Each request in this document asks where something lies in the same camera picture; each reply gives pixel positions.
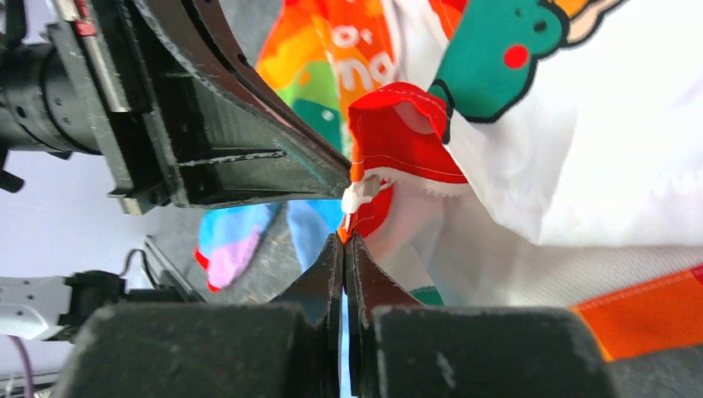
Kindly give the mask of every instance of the pink fabric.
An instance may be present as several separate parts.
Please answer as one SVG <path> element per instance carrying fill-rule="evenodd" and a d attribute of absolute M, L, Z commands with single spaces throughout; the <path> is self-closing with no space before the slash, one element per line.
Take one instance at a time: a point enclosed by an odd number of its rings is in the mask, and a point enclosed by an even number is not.
<path fill-rule="evenodd" d="M 251 261 L 259 244 L 260 230 L 254 228 L 249 237 L 218 247 L 212 252 L 207 269 L 207 281 L 223 289 L 241 275 Z"/>

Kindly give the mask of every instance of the red fabric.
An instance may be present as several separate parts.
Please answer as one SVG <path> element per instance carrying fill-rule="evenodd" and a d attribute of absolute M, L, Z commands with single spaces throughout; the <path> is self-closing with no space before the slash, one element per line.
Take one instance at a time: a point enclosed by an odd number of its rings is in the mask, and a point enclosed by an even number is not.
<path fill-rule="evenodd" d="M 467 183 L 439 138 L 447 126 L 446 108 L 441 99 L 408 83 L 387 85 L 351 104 L 352 181 L 362 181 L 366 171 L 387 167 L 428 180 Z M 406 122 L 412 121 L 421 123 L 411 128 Z M 350 230 L 366 237 L 378 229 L 392 200 L 393 187 L 381 191 L 351 217 Z M 344 227 L 338 233 L 343 241 L 349 237 Z"/>
<path fill-rule="evenodd" d="M 199 249 L 196 249 L 196 261 L 207 272 L 207 268 L 210 267 L 210 261 L 204 255 L 202 255 Z M 212 293 L 217 293 L 220 291 L 220 288 L 216 288 L 215 286 L 211 285 L 210 281 L 207 282 L 207 288 Z"/>

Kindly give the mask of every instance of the stitched seam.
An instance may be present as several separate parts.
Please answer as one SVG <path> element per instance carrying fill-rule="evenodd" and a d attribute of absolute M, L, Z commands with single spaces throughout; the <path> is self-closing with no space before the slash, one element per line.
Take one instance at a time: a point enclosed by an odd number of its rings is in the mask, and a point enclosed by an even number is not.
<path fill-rule="evenodd" d="M 429 171 L 429 172 L 436 172 L 436 173 L 438 173 L 438 174 L 444 174 L 444 175 L 446 175 L 446 176 L 463 177 L 463 174 L 460 174 L 460 173 L 457 174 L 457 173 L 455 173 L 455 172 L 440 172 L 439 170 L 434 170 L 433 168 L 426 168 L 426 167 L 415 166 L 414 164 L 410 164 L 410 163 L 407 163 L 407 162 L 400 161 L 400 160 L 398 160 L 398 159 L 396 159 L 396 158 L 393 158 L 392 156 L 388 156 L 388 155 L 367 155 L 367 156 L 365 156 L 360 162 L 352 162 L 352 164 L 363 164 L 363 163 L 366 161 L 366 158 L 389 158 L 389 159 L 392 159 L 394 162 L 402 163 L 402 164 L 404 164 L 404 165 L 407 165 L 407 166 L 410 166 L 410 167 L 414 167 L 414 168 L 419 168 L 419 169 L 421 169 L 421 170 L 427 170 L 427 171 Z"/>
<path fill-rule="evenodd" d="M 415 98 L 418 99 L 418 100 L 423 100 L 424 102 L 427 102 L 427 103 L 429 103 L 429 104 L 432 104 L 432 105 L 436 106 L 437 109 L 438 109 L 440 112 L 444 112 L 444 110 L 442 109 L 442 105 L 440 105 L 439 102 L 435 101 L 434 99 L 427 98 L 427 97 L 424 97 L 424 96 L 422 96 L 422 95 L 419 95 L 419 94 L 417 94 L 417 93 L 403 92 L 403 91 L 398 91 L 398 90 L 394 90 L 394 89 L 387 89 L 387 88 L 378 89 L 378 92 L 380 92 L 380 93 L 392 93 L 392 94 L 399 94 L 399 95 L 410 95 L 410 96 L 412 96 L 412 97 L 415 97 Z"/>
<path fill-rule="evenodd" d="M 425 102 L 429 102 L 429 103 L 433 104 L 434 106 L 437 107 L 437 109 L 438 109 L 440 112 L 442 112 L 442 107 L 441 107 L 437 102 L 435 102 L 435 101 L 433 101 L 433 100 L 431 100 L 431 99 L 422 97 L 422 96 L 420 96 L 420 95 L 417 95 L 416 93 L 403 93 L 403 92 L 398 91 L 398 90 L 388 90 L 388 89 L 385 89 L 385 90 L 384 90 L 384 89 L 380 89 L 380 90 L 378 90 L 378 91 L 390 92 L 390 93 L 394 93 L 394 94 L 398 94 L 398 95 L 412 95 L 412 96 L 414 96 L 414 97 L 417 98 L 417 99 L 420 99 L 420 100 L 423 100 L 423 101 L 425 101 Z M 359 133 L 359 132 L 361 131 L 361 119 L 362 119 L 362 115 L 360 114 L 360 115 L 357 117 L 357 119 L 356 119 L 356 132 L 357 132 L 357 133 Z M 361 158 L 360 161 L 352 162 L 352 164 L 359 164 L 359 165 L 364 164 L 364 161 L 366 160 L 366 158 L 372 158 L 372 157 L 386 157 L 386 158 L 391 158 L 391 159 L 393 159 L 393 157 L 390 157 L 390 156 L 388 156 L 388 155 L 368 155 L 368 156 L 365 155 L 363 158 Z M 459 176 L 462 176 L 462 175 L 463 175 L 463 174 L 455 174 L 455 173 L 448 173 L 448 172 L 440 172 L 439 170 L 434 170 L 434 169 L 432 169 L 432 168 L 414 166 L 414 165 L 409 164 L 409 163 L 401 162 L 400 160 L 396 160 L 396 159 L 393 159 L 393 160 L 396 161 L 396 162 L 398 162 L 398 163 L 404 164 L 404 165 L 406 165 L 406 166 L 417 167 L 417 168 L 419 168 L 419 169 L 421 169 L 421 170 L 426 170 L 426 171 L 429 171 L 429 172 L 436 172 L 436 173 L 438 173 L 438 174 L 444 174 L 444 175 L 455 176 L 455 177 L 459 177 Z"/>
<path fill-rule="evenodd" d="M 694 275 L 692 272 L 685 272 L 684 274 L 674 275 L 674 276 L 671 276 L 671 277 L 668 277 L 668 278 L 665 278 L 662 280 L 658 280 L 655 282 L 650 282 L 650 283 L 644 284 L 642 286 L 637 286 L 635 288 L 631 288 L 631 289 L 625 290 L 620 293 L 612 294 L 606 298 L 597 299 L 597 300 L 593 301 L 592 303 L 587 303 L 587 304 L 584 304 L 581 306 L 577 306 L 577 308 L 579 310 L 581 310 L 582 312 L 588 311 L 590 309 L 601 307 L 605 304 L 614 303 L 616 301 L 619 301 L 622 299 L 627 299 L 627 298 L 636 296 L 638 294 L 644 294 L 644 293 L 649 292 L 654 289 L 659 289 L 659 288 L 663 288 L 663 287 L 670 286 L 673 284 L 677 284 L 679 282 L 683 282 L 683 281 L 691 279 L 693 277 L 694 277 Z"/>

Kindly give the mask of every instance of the cable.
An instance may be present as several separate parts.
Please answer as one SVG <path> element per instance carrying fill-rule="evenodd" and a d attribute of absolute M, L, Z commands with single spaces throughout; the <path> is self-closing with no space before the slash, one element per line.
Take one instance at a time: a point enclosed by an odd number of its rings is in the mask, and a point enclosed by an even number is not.
<path fill-rule="evenodd" d="M 32 398 L 34 396 L 34 373 L 32 372 L 32 363 L 29 361 L 29 353 L 27 353 L 27 348 L 19 337 L 8 337 L 17 348 L 22 361 L 22 370 L 24 371 L 24 396 Z"/>
<path fill-rule="evenodd" d="M 124 257 L 124 267 L 122 269 L 122 272 L 118 274 L 120 278 L 123 278 L 127 273 L 129 272 L 129 269 L 132 268 L 132 258 L 134 255 L 139 253 L 142 256 L 142 267 L 144 267 L 144 273 L 147 275 L 147 279 L 149 279 L 149 283 L 152 285 L 154 289 L 159 289 L 161 288 L 161 285 L 157 283 L 156 279 L 153 277 L 152 274 L 152 269 L 149 266 L 149 262 L 147 260 L 147 252 L 141 249 L 131 249 L 128 253 L 127 256 Z"/>

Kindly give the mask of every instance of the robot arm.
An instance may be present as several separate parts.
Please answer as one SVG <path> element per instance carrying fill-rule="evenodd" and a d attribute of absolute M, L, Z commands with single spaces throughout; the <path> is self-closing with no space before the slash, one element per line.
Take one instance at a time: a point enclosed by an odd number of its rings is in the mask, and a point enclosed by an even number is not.
<path fill-rule="evenodd" d="M 0 278 L 0 335 L 73 341 L 98 308 L 117 303 L 185 301 L 201 298 L 175 286 L 127 291 L 124 279 L 104 271 L 68 277 Z"/>
<path fill-rule="evenodd" d="M 65 328 L 73 288 L 66 278 L 0 278 L 0 334 L 48 340 Z"/>

